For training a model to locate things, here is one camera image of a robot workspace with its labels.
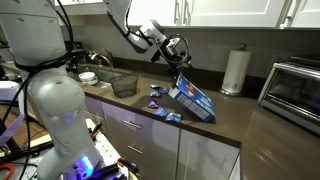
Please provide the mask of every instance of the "blue packet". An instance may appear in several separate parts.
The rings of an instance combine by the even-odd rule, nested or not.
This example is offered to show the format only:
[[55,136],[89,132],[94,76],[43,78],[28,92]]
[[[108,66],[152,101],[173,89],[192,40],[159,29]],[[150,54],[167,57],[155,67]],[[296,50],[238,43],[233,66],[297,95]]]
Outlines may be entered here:
[[166,121],[174,121],[177,123],[180,123],[182,119],[182,115],[178,114],[178,113],[170,113],[167,117],[166,117]]
[[152,109],[157,109],[159,105],[157,101],[150,99],[147,107]]
[[169,110],[164,109],[162,107],[159,107],[157,110],[153,112],[153,114],[158,116],[163,116],[163,117],[166,117],[169,113],[170,113]]
[[169,93],[169,89],[168,89],[168,88],[161,88],[161,89],[159,90],[159,92],[160,92],[161,94],[168,94],[168,93]]
[[151,84],[150,87],[152,89],[159,89],[160,88],[160,86],[158,84]]
[[151,92],[150,92],[150,97],[157,97],[157,98],[159,98],[159,97],[161,97],[161,94],[159,93],[159,91],[154,90],[154,91],[151,91]]

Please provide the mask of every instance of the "white robot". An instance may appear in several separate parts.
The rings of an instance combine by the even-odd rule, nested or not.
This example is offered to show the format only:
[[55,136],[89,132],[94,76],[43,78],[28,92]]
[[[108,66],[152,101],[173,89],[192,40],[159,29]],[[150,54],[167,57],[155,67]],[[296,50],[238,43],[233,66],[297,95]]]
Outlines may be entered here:
[[[169,63],[173,76],[183,63],[190,65],[188,50],[180,53],[174,50],[184,38],[167,39],[155,21],[134,33],[126,24],[131,0],[104,0],[104,3],[108,16],[137,53],[144,53],[155,44],[158,51],[152,61],[161,55]],[[50,0],[1,0],[0,23],[24,80],[40,63],[66,53],[58,16]],[[85,124],[83,90],[68,77],[61,64],[36,73],[29,81],[28,94],[54,144],[39,164],[38,179],[57,179],[62,174],[68,180],[89,178],[101,156]]]

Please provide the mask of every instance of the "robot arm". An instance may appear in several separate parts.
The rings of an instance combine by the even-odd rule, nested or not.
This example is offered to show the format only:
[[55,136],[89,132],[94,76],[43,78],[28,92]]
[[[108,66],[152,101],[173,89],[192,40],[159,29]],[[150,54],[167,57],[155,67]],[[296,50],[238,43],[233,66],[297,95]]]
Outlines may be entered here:
[[[173,78],[179,75],[178,69],[183,63],[191,66],[191,56],[189,55],[188,42],[178,34],[170,36],[168,39],[164,35],[164,29],[157,21],[151,20],[143,25],[138,32],[133,32],[127,24],[132,0],[103,0],[108,9],[108,16],[122,36],[129,42],[133,49],[139,53],[145,53],[153,44],[157,47],[157,52],[151,58],[152,62],[160,60],[160,56],[169,64],[168,72]],[[183,40],[186,50],[178,53],[175,47]]]

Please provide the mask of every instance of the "sink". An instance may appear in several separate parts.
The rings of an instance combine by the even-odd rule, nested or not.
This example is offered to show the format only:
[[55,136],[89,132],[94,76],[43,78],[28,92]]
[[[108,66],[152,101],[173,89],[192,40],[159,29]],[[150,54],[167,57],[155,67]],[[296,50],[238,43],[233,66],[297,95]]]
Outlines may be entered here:
[[81,82],[79,79],[79,74],[83,72],[94,72],[98,78],[98,83],[93,85],[94,87],[99,87],[99,88],[107,88],[111,86],[110,84],[110,79],[113,77],[121,76],[123,73],[119,72],[114,72],[111,69],[107,69],[105,67],[97,66],[97,65],[91,65],[91,64],[86,64],[86,65],[80,65],[78,67],[78,73],[73,73],[73,72],[67,72],[68,76],[71,77],[72,79]]

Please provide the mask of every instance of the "paper towel roll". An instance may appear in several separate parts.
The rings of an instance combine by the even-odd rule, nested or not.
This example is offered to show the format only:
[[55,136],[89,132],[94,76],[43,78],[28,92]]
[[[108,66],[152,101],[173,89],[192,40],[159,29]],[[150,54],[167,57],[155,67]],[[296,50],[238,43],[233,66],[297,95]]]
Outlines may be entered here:
[[246,77],[251,52],[231,50],[226,74],[222,83],[222,90],[229,94],[238,95],[242,90]]

